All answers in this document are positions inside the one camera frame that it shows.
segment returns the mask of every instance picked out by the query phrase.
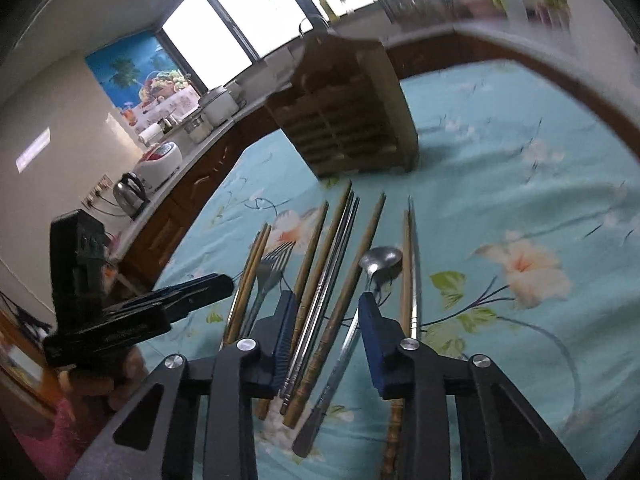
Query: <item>blue gripper pad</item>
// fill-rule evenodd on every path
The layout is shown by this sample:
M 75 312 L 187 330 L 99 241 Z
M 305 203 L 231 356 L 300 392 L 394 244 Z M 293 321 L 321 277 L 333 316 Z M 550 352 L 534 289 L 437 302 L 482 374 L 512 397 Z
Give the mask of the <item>blue gripper pad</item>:
M 387 398 L 392 379 L 398 344 L 404 337 L 400 324 L 395 319 L 382 317 L 371 292 L 364 292 L 358 300 L 358 317 L 362 342 L 369 363 L 371 382 L 383 399 Z
M 251 382 L 267 388 L 273 397 L 284 383 L 289 351 L 296 324 L 297 300 L 293 292 L 283 290 L 272 316 L 259 319 L 251 338 L 260 343 L 260 359 L 252 366 Z

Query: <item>table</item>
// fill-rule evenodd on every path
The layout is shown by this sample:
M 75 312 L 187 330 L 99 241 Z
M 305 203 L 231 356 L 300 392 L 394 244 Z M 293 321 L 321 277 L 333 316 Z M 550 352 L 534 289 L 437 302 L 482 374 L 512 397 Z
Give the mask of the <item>table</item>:
M 402 88 L 420 163 L 409 174 L 353 177 L 360 211 L 338 286 L 380 191 L 388 199 L 376 246 L 400 245 L 410 194 L 422 258 L 422 321 L 461 312 L 427 327 L 423 341 L 456 358 L 491 356 L 587 477 L 605 478 L 640 427 L 637 161 L 596 116 L 514 62 L 416 76 Z M 298 241 L 282 283 L 292 285 L 316 208 L 327 199 L 331 215 L 345 182 L 316 182 L 280 131 L 264 137 L 244 151 L 207 202 L 156 287 L 209 272 L 237 274 L 265 221 L 273 225 L 270 246 Z M 399 315 L 398 289 L 392 287 L 383 307 L 386 316 Z M 361 278 L 356 293 L 363 290 Z M 268 296 L 261 316 L 273 311 L 278 294 Z M 229 306 L 225 300 L 193 312 L 142 344 L 148 366 L 172 352 L 189 359 L 215 354 Z M 388 403 L 370 384 L 362 346 L 307 459 L 290 452 L 296 431 L 281 425 L 273 404 L 254 426 L 261 480 L 378 477 Z M 456 478 L 455 444 L 452 449 Z M 196 469 L 201 462 L 200 455 Z

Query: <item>paper towel roll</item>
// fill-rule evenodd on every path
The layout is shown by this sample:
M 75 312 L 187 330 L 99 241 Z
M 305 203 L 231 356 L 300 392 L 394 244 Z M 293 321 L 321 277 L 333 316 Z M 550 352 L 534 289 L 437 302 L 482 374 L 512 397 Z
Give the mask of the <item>paper towel roll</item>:
M 138 136 L 138 140 L 145 146 L 149 146 L 153 138 L 159 134 L 162 134 L 162 128 L 160 124 L 153 123 L 151 126 L 142 131 Z

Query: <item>metal spoon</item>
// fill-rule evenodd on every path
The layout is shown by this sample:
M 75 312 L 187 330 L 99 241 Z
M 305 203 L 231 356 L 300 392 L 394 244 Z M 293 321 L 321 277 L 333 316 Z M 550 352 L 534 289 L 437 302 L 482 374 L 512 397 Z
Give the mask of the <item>metal spoon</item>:
M 401 261 L 402 251 L 400 249 L 396 249 L 395 247 L 376 247 L 364 253 L 359 263 L 362 269 L 369 275 L 367 283 L 370 284 L 371 280 L 373 280 L 373 282 L 376 283 L 376 287 L 380 288 L 383 283 L 398 277 L 402 270 L 402 267 L 399 265 Z M 316 402 L 316 405 L 311 410 L 311 414 L 303 424 L 293 443 L 293 452 L 302 458 L 306 457 L 311 451 L 311 447 L 313 446 L 318 431 L 320 431 L 320 426 L 329 409 L 331 400 L 334 398 L 335 391 L 338 389 L 338 385 L 347 369 L 359 336 L 358 311 L 356 310 L 344 342 L 340 347 L 338 359 L 335 362 L 334 368 L 331 370 L 326 385 L 322 389 L 322 393 L 320 393 L 320 397 L 318 397 L 318 402 Z
M 395 247 L 374 247 L 364 253 L 360 259 L 360 266 L 367 273 L 367 290 L 373 281 L 376 290 L 386 282 L 396 278 L 400 273 L 402 251 Z

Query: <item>wooden rack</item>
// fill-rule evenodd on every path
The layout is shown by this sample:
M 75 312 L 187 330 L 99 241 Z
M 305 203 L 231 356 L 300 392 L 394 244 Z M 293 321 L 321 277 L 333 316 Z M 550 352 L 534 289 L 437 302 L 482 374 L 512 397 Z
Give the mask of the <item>wooden rack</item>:
M 290 82 L 266 107 L 316 176 L 412 169 L 415 125 L 379 41 L 314 34 Z

